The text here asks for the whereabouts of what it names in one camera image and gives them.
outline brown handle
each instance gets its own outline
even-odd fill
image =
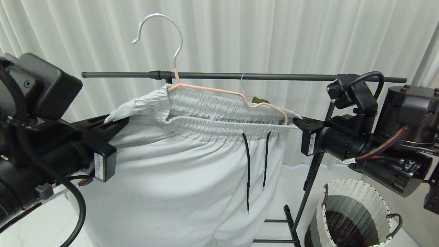
[[[399,231],[399,229],[401,229],[401,227],[403,226],[403,217],[400,214],[388,214],[386,216],[387,216],[387,218],[393,218],[393,217],[397,216],[398,219],[399,219],[398,220],[398,225],[396,226],[395,230],[393,230],[392,233],[387,235],[386,238],[394,237],[396,235],[396,233]]]
[[[328,184],[325,184],[325,186],[323,186],[323,188],[325,188],[325,197],[323,198],[323,202],[321,204],[322,207],[323,207],[323,205],[326,206],[326,199],[328,198]]]

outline curtain fold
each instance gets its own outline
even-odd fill
[[[362,74],[439,87],[439,1],[342,0],[22,0],[0,3],[0,52],[32,52],[65,72],[172,70],[178,33],[153,18],[133,45],[138,23],[160,12],[184,36],[177,58],[181,72]],[[108,114],[120,104],[159,88],[164,81],[139,78],[82,79],[83,89],[64,118]],[[329,105],[326,82],[185,80],[268,99],[311,118]],[[376,85],[369,83],[371,90]],[[387,84],[379,99],[381,105]],[[351,113],[336,110],[335,114]],[[291,131],[284,162],[309,163]],[[328,156],[324,162],[334,159]]]

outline drawstring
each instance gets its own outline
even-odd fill
[[[268,162],[268,141],[270,139],[271,131],[267,134],[267,141],[265,147],[265,167],[264,167],[264,183],[262,189],[265,188],[265,179],[267,178],[267,162]],[[247,137],[242,133],[245,142],[245,150],[247,151],[247,213],[250,214],[250,203],[248,202],[250,192],[250,150],[248,149]]]
[[[248,203],[248,193],[250,191],[250,151],[248,149],[247,137],[242,133],[245,142],[245,149],[247,150],[247,213],[250,214],[250,204]]]
[[[270,138],[271,131],[267,134],[267,142],[265,144],[265,168],[264,168],[264,183],[262,184],[262,189],[265,188],[265,179],[267,178],[267,162],[268,162],[268,140]]]

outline tiled floor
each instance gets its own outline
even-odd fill
[[[288,204],[293,218],[299,208],[303,196],[303,182],[308,167],[299,165],[294,168],[282,167],[282,175],[277,185],[276,195],[268,217],[284,219],[283,206]],[[337,178],[360,179],[361,175],[345,167],[336,167],[329,172],[325,166],[319,170],[308,203],[305,207],[298,228],[298,235],[303,243],[308,223],[323,193],[323,185]],[[19,221],[0,235],[0,247],[57,247],[60,246],[73,230],[77,217],[66,199],[61,196],[40,207],[23,220]],[[259,231],[258,239],[288,239],[290,233],[285,223],[264,223]],[[283,247],[288,244],[254,243],[253,247]],[[401,230],[386,247],[416,247],[417,244]],[[71,247],[92,247],[86,233],[82,231]]]

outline laundry basket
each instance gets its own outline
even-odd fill
[[[392,232],[391,219],[399,218]],[[306,247],[381,247],[389,243],[403,223],[391,214],[369,184],[337,179],[325,185],[325,193],[305,234]]]

